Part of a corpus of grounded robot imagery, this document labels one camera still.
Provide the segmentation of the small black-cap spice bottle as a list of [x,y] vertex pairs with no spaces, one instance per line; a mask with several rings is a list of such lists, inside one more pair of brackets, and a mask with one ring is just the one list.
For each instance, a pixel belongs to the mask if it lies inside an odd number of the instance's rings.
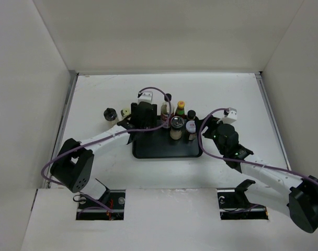
[[188,110],[187,120],[191,121],[191,120],[195,120],[195,118],[196,118],[196,112],[194,110]]

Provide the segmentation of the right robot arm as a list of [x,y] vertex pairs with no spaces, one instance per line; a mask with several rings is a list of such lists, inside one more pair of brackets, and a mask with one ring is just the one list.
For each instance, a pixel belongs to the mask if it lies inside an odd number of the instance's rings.
[[212,140],[220,153],[218,159],[250,177],[235,188],[238,206],[261,204],[285,214],[307,233],[318,229],[316,177],[268,165],[239,143],[234,126],[212,115],[202,120],[198,137]]

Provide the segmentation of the black plastic tray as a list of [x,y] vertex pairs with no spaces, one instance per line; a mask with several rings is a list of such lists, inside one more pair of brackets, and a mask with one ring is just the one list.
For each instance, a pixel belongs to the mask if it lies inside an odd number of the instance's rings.
[[138,159],[168,159],[197,158],[203,154],[196,139],[188,140],[185,125],[178,140],[171,138],[170,131],[160,128],[153,132],[140,133],[132,143],[133,156]]

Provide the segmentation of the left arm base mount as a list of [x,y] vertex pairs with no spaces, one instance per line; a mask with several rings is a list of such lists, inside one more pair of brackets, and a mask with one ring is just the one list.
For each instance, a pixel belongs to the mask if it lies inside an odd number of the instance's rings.
[[111,190],[98,179],[92,179],[80,193],[77,203],[78,221],[121,221],[124,219],[125,190]]

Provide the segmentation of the silver-lid white powder jar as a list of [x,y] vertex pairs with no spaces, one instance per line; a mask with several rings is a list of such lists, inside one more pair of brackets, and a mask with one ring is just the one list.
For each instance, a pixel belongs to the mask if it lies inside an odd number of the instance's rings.
[[180,116],[174,116],[171,119],[170,137],[173,140],[179,140],[181,138],[184,124],[185,124],[185,121]]

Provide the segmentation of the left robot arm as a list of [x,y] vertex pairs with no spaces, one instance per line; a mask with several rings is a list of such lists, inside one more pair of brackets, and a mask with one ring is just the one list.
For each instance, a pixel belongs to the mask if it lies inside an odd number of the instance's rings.
[[132,103],[131,114],[109,130],[87,140],[66,140],[50,173],[72,193],[84,193],[91,197],[95,207],[104,208],[109,202],[108,188],[92,177],[94,158],[134,142],[144,131],[152,131],[156,126],[156,104]]

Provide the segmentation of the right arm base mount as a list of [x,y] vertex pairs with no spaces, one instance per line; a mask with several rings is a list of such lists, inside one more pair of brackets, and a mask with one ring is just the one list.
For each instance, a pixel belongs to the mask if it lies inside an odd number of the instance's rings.
[[268,220],[266,207],[250,203],[245,195],[247,189],[255,183],[247,179],[235,188],[217,190],[221,220]]

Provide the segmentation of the yellow-cap white powder jar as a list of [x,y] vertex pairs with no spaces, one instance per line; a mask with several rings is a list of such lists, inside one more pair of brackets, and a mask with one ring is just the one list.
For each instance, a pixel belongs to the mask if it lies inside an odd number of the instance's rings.
[[131,117],[131,109],[123,108],[121,110],[121,121],[129,121]]

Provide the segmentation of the red-label lid spice jar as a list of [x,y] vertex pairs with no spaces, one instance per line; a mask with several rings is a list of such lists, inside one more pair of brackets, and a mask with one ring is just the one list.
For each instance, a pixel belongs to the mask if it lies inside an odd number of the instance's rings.
[[187,121],[185,135],[187,141],[193,141],[197,138],[197,127],[194,120]]

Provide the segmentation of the black-cap shaker jar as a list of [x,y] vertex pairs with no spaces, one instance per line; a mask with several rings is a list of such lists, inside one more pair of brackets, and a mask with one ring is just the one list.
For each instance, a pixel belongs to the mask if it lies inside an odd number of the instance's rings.
[[119,122],[117,112],[113,108],[107,108],[104,113],[104,118],[109,122],[110,126],[113,127]]

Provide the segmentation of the yellow-cap red sauce bottle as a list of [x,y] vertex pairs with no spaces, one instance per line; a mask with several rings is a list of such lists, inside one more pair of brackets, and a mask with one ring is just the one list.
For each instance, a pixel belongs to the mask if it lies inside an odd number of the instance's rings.
[[177,103],[177,108],[175,111],[175,116],[179,116],[183,119],[185,119],[186,115],[185,115],[185,102],[183,100],[180,100]]

